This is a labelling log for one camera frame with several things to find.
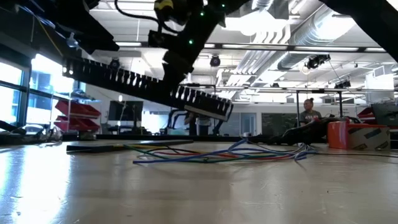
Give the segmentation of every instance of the red shelf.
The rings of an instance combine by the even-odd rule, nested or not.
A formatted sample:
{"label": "red shelf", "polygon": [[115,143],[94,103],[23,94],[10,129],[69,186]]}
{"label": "red shelf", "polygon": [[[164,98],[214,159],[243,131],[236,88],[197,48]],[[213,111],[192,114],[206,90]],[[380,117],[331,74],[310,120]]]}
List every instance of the red shelf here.
{"label": "red shelf", "polygon": [[[66,116],[58,116],[57,121],[68,121],[68,117]],[[66,132],[68,129],[67,122],[55,122],[57,127],[59,127],[63,132]],[[69,130],[77,130],[77,131],[97,131],[100,126],[94,123],[92,120],[87,118],[74,118],[71,117],[69,121]]]}
{"label": "red shelf", "polygon": [[93,118],[96,119],[101,116],[101,112],[96,110],[91,105],[83,105],[75,102],[70,103],[70,114],[69,114],[69,102],[65,100],[58,101],[55,108],[61,111],[65,116],[79,117],[79,118]]}

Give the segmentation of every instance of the blue wire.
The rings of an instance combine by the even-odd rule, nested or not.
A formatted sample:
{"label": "blue wire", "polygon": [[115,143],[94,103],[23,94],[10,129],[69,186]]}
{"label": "blue wire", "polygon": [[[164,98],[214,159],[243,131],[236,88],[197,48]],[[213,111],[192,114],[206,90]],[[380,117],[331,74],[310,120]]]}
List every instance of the blue wire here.
{"label": "blue wire", "polygon": [[316,154],[317,152],[314,150],[311,151],[301,151],[298,153],[292,153],[292,152],[280,152],[280,151],[274,151],[271,149],[254,149],[254,148],[236,148],[241,144],[247,143],[248,139],[242,139],[236,143],[234,143],[232,146],[230,146],[228,149],[224,150],[219,150],[219,151],[214,151],[214,152],[209,152],[205,154],[200,154],[200,155],[195,155],[195,156],[187,156],[187,157],[182,157],[182,158],[175,158],[175,159],[157,159],[157,160],[152,160],[152,161],[134,161],[133,163],[135,164],[151,164],[151,163],[158,163],[158,162],[183,162],[183,161],[188,161],[190,159],[200,159],[202,157],[206,156],[214,156],[222,153],[230,153],[234,154],[237,156],[242,156],[242,157],[249,157],[252,156],[250,154],[245,154],[245,153],[237,153],[235,151],[254,151],[254,152],[263,152],[263,153],[273,153],[276,155],[269,155],[265,157],[275,157],[275,156],[286,156],[286,155],[291,155],[289,158],[294,158],[295,161],[299,161],[302,159],[306,159],[307,154]]}
{"label": "blue wire", "polygon": [[[157,160],[152,160],[152,161],[134,161],[133,163],[138,164],[138,163],[145,163],[145,164],[150,164],[150,163],[156,163],[156,162],[182,162],[182,161],[187,161],[190,159],[199,159],[202,157],[206,157],[206,156],[214,156],[217,154],[222,154],[222,153],[226,153],[226,152],[230,152],[230,151],[255,151],[255,152],[264,152],[264,153],[269,153],[266,150],[263,149],[251,149],[251,148],[236,148],[236,149],[224,149],[224,150],[219,150],[219,151],[214,151],[214,152],[209,152],[209,153],[205,153],[205,154],[200,154],[200,155],[196,155],[196,156],[187,156],[187,157],[183,157],[183,158],[175,158],[175,159],[157,159]],[[278,153],[278,155],[280,156],[285,156],[285,155],[290,155],[290,153]]]}

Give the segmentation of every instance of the red object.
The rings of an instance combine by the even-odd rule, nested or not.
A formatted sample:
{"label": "red object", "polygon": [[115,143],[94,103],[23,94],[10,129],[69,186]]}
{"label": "red object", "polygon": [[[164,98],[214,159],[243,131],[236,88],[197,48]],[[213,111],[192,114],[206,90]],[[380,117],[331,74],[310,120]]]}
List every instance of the red object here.
{"label": "red object", "polygon": [[[58,101],[55,108],[61,111],[65,116],[69,115],[69,102],[65,100]],[[82,118],[93,118],[97,119],[101,116],[101,112],[96,110],[91,105],[83,105],[75,102],[70,103],[70,116],[82,117]]]}
{"label": "red object", "polygon": [[63,132],[67,132],[69,130],[97,131],[100,128],[100,126],[94,123],[91,119],[99,118],[99,116],[101,116],[101,112],[96,110],[91,105],[83,105],[76,102],[70,102],[69,110],[69,101],[60,100],[58,101],[57,105],[55,105],[55,107],[65,115],[58,116],[57,121],[61,122],[55,123],[55,125],[59,127]]}
{"label": "red object", "polygon": [[[66,116],[58,116],[55,125],[59,127],[63,132],[66,132],[68,129],[68,118]],[[94,121],[87,118],[70,118],[69,122],[69,130],[77,130],[77,131],[97,131],[100,128],[99,125],[94,123]]]}
{"label": "red object", "polygon": [[[364,123],[364,124],[378,124],[376,121],[376,118],[374,117],[373,114],[373,109],[371,107],[367,107],[363,109],[359,114],[358,118]],[[390,129],[398,129],[398,126],[389,126]]]}
{"label": "red object", "polygon": [[349,130],[353,128],[385,128],[376,124],[349,124],[346,121],[330,122],[328,124],[329,147],[335,149],[349,149]]}

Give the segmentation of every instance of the yellow component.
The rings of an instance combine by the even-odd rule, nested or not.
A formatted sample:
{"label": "yellow component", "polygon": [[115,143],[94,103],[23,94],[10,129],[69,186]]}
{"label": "yellow component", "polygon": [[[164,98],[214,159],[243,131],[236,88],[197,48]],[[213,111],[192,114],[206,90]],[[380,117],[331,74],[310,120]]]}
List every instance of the yellow component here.
{"label": "yellow component", "polygon": [[172,0],[163,0],[162,2],[155,3],[155,9],[158,9],[158,10],[162,10],[166,6],[174,9],[173,1]]}

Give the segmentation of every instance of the green wire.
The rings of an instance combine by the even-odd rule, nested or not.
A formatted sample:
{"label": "green wire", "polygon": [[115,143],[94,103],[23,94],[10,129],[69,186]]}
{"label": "green wire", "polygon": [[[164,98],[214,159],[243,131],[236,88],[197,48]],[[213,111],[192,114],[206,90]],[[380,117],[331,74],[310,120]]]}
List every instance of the green wire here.
{"label": "green wire", "polygon": [[[135,148],[135,147],[126,146],[126,145],[124,145],[124,147],[126,147],[128,149],[132,149],[132,150],[137,151],[137,152],[141,152],[141,153],[149,155],[149,156],[153,156],[153,157],[159,158],[159,159],[170,159],[168,157],[159,156],[157,154],[154,154],[154,153],[151,153],[151,152],[147,152],[147,151],[143,151],[143,150]],[[207,163],[206,160],[203,160],[203,161],[202,160],[200,160],[200,161],[198,161],[198,160],[189,160],[189,161],[183,161],[183,162]]]}
{"label": "green wire", "polygon": [[[134,151],[149,155],[149,156],[153,156],[159,159],[170,159],[169,157],[165,157],[165,156],[160,156],[151,152],[147,152],[147,151],[143,151],[141,149],[135,148],[135,147],[131,147],[131,146],[124,146],[128,149],[132,149]],[[231,161],[239,161],[239,160],[243,160],[243,159],[258,159],[258,158],[267,158],[267,157],[274,157],[274,155],[268,155],[268,156],[242,156],[242,157],[237,157],[237,158],[230,158],[230,159],[217,159],[217,160],[213,160],[213,161],[209,161],[208,159],[203,159],[203,160],[189,160],[189,161],[182,161],[182,162],[195,162],[195,163],[219,163],[219,162],[231,162]]]}

